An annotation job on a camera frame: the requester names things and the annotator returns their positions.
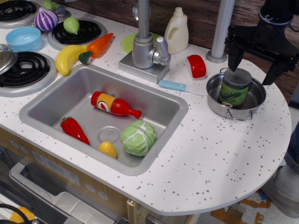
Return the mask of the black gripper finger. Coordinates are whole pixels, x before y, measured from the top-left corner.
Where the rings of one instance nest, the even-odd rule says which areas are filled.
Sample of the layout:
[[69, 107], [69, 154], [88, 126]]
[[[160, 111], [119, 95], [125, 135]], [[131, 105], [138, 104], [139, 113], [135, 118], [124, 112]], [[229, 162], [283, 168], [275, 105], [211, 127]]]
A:
[[228, 67], [235, 71], [243, 59], [244, 50], [234, 43], [230, 44], [228, 52]]
[[279, 57], [271, 65], [262, 85], [273, 84], [283, 73], [289, 70], [289, 57]]

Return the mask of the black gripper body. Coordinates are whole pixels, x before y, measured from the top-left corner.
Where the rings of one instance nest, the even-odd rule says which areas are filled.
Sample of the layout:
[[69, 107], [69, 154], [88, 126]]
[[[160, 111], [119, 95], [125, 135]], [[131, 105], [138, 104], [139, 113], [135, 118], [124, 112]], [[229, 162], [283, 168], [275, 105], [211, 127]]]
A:
[[244, 52], [271, 62], [279, 57], [289, 57], [289, 70], [294, 70], [299, 60], [299, 49], [286, 38], [284, 25], [262, 20], [253, 27], [230, 25], [225, 43], [227, 47], [234, 43]]

